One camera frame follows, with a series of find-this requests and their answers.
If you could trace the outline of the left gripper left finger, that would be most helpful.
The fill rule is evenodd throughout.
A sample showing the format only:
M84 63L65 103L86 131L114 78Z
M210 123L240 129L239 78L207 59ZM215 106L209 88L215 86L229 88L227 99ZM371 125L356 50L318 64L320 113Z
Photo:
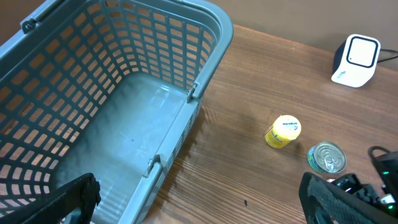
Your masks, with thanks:
M2 217L1 223L89 223L100 201L100 183L86 173Z

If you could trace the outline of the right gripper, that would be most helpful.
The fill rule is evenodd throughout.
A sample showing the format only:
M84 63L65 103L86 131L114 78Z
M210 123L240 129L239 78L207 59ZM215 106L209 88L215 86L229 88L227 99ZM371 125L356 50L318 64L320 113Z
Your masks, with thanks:
M328 179L327 182L370 205L387 205L387 201L377 194L371 184L362 184L354 173L342 175L337 179Z

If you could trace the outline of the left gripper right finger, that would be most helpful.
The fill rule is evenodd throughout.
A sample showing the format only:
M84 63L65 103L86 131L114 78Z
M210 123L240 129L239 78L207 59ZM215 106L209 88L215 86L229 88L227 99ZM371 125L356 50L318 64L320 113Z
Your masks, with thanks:
M298 194L307 223L397 223L392 215L311 172L304 173Z

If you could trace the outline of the silver top tin can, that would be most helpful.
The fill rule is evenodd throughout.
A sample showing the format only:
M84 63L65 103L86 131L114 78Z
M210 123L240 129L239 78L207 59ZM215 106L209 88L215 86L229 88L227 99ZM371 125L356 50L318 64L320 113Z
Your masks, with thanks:
M320 142L307 154L310 167L319 174L338 174L346 167L343 150L332 142Z

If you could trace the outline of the yellow lid jar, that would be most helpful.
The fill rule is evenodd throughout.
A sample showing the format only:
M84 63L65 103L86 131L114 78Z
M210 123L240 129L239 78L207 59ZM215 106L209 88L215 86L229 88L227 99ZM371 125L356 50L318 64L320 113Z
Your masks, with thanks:
M279 116L264 135L266 143L275 149L282 148L296 140L302 130L300 121L291 115Z

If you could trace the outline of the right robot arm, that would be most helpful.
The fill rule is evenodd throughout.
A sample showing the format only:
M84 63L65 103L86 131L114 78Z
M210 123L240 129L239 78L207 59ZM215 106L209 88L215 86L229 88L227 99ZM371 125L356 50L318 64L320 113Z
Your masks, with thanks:
M382 180L382 190L385 193L383 197L370 184L362 184L355 174L345 174L330 183L397 218L397 151L371 146L368 155Z

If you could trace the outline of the white barcode scanner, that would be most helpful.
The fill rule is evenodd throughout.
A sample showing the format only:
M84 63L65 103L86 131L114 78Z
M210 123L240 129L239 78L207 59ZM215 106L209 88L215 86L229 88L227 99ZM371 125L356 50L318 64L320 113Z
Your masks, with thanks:
M375 73L380 49L377 39L351 34L335 52L331 80L353 88L363 86Z

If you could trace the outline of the grey plastic mesh basket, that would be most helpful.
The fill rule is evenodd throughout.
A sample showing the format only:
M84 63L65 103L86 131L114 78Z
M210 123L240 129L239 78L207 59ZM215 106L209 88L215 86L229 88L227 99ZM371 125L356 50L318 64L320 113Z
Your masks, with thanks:
M86 173L145 219L233 38L208 1L45 1L1 46L1 218Z

